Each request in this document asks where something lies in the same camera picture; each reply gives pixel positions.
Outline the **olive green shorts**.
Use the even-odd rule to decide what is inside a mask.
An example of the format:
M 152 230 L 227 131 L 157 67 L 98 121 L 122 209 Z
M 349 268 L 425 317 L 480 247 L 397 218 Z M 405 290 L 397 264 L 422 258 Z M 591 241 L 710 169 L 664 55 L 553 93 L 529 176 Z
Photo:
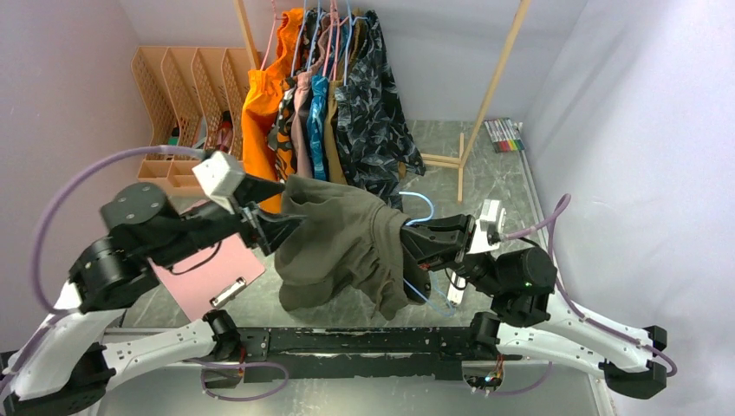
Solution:
M 392 320 L 431 295 L 428 272 L 400 240 L 409 217 L 372 193 L 292 176 L 281 211 L 305 218 L 275 254 L 285 310 L 321 306 L 352 287 L 369 298 L 374 312 Z

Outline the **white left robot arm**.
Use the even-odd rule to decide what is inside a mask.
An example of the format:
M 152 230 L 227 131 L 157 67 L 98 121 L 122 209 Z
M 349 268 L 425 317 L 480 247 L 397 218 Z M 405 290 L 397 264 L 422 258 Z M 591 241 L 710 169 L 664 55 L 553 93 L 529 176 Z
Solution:
M 166 192 L 150 182 L 121 190 L 101 207 L 107 235 L 90 244 L 69 270 L 59 309 L 20 350 L 2 354 L 1 390 L 8 415 L 73 415 L 118 385 L 177 361 L 226 361 L 244 345 L 231 316 L 210 308 L 165 333 L 120 347 L 101 334 L 148 291 L 156 268 L 175 264 L 226 238 L 270 255 L 304 221 L 297 214 L 262 211 L 259 203 L 283 184 L 246 176 L 228 211 L 207 202 L 178 212 Z

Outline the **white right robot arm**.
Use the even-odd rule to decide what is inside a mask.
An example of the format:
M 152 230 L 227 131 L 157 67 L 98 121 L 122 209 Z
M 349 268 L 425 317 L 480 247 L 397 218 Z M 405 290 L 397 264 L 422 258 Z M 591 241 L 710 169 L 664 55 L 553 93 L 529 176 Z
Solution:
M 667 332 L 604 318 L 569 298 L 551 255 L 535 243 L 494 255 L 504 242 L 505 210 L 408 221 L 400 242 L 427 271 L 446 270 L 460 288 L 489 297 L 475 314 L 467 346 L 473 357 L 546 360 L 602 379 L 613 392 L 647 400 L 678 373 L 664 353 Z

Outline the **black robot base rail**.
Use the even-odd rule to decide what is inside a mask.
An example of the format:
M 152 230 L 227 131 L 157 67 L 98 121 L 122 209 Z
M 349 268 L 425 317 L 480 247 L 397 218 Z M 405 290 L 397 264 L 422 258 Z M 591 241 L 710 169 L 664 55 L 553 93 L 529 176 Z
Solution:
M 292 380 L 432 376 L 462 380 L 499 356 L 500 325 L 412 328 L 240 328 L 248 362 L 273 362 Z

